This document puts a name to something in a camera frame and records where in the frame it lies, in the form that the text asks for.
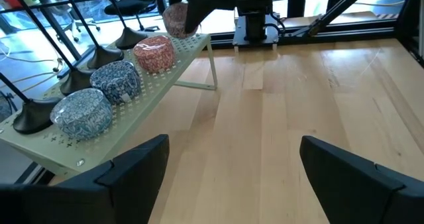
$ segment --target perforated shelf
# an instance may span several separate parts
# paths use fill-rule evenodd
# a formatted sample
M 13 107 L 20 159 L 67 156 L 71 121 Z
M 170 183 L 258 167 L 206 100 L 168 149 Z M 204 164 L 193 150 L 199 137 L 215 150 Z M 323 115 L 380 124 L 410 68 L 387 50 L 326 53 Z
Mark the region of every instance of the perforated shelf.
M 150 36 L 166 33 L 151 32 Z M 142 79 L 142 93 L 128 103 L 113 106 L 111 126 L 90 140 L 68 137 L 56 125 L 32 135 L 21 135 L 13 128 L 13 119 L 0 124 L 0 139 L 15 147 L 35 162 L 61 176 L 74 176 L 114 157 L 141 122 L 175 84 L 191 62 L 210 42 L 210 35 L 197 34 L 187 39 L 172 39 L 176 51 L 174 65 L 160 74 L 149 74 L 138 65 L 132 50 L 126 50 L 125 60 L 132 62 Z M 63 97 L 60 82 L 44 93 L 46 97 Z

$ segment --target red patterned bowl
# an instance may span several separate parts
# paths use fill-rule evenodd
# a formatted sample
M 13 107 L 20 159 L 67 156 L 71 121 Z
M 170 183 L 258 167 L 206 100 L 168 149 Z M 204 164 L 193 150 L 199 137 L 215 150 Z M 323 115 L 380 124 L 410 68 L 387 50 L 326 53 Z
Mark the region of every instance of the red patterned bowl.
M 188 4 L 186 3 L 175 3 L 166 8 L 162 14 L 166 32 L 174 38 L 188 38 L 197 31 L 197 27 L 191 33 L 186 33 L 185 31 L 187 8 Z
M 174 47 L 167 36 L 146 38 L 133 51 L 140 66 L 150 73 L 165 71 L 175 60 Z

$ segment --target blue bowl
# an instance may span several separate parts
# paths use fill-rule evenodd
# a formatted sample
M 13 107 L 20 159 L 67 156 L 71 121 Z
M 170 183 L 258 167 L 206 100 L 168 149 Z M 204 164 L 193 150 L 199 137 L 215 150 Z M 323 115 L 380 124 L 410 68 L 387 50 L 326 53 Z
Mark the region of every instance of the blue bowl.
M 87 140 L 96 137 L 111 124 L 112 105 L 100 90 L 87 88 L 56 104 L 50 120 L 70 137 Z
M 120 104 L 140 94 L 141 80 L 132 63 L 118 61 L 95 71 L 90 84 L 100 89 L 112 104 Z

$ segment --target fabric-covered bowl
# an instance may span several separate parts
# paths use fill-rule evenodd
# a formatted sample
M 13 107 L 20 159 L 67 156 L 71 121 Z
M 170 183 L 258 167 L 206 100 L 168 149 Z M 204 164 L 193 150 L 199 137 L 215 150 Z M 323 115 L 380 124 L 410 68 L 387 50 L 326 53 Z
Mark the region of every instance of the fabric-covered bowl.
M 132 63 L 111 62 L 90 77 L 92 87 L 100 89 L 112 104 L 128 102 L 141 91 L 141 80 Z
M 198 27 L 196 27 L 192 32 L 186 33 L 185 19 L 187 17 L 187 9 L 187 3 L 175 3 L 166 8 L 162 14 L 166 32 L 174 38 L 188 38 L 193 36 L 193 34 L 197 31 Z
M 112 105 L 99 89 L 82 89 L 56 104 L 50 120 L 69 137 L 87 140 L 111 124 Z
M 153 36 L 140 41 L 133 49 L 140 66 L 150 73 L 164 72 L 175 60 L 174 47 L 167 36 Z

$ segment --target black lamp base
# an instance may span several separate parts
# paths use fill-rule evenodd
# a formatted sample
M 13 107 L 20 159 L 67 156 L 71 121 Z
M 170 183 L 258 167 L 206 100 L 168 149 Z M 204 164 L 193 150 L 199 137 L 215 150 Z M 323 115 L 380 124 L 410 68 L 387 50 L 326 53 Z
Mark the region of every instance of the black lamp base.
M 87 63 L 87 67 L 98 69 L 110 62 L 116 62 L 122 59 L 124 59 L 124 53 L 121 50 L 100 46 L 96 48 L 93 57 Z
M 60 86 L 60 92 L 70 95 L 75 91 L 91 87 L 90 76 L 94 70 L 72 70 L 66 81 Z
M 44 130 L 53 124 L 50 120 L 50 112 L 60 100 L 53 97 L 43 100 L 30 99 L 29 102 L 24 102 L 21 113 L 13 121 L 13 128 L 25 135 Z
M 134 48 L 138 42 L 145 38 L 148 38 L 147 34 L 126 27 L 122 31 L 122 35 L 118 38 L 115 45 L 121 50 L 127 50 Z

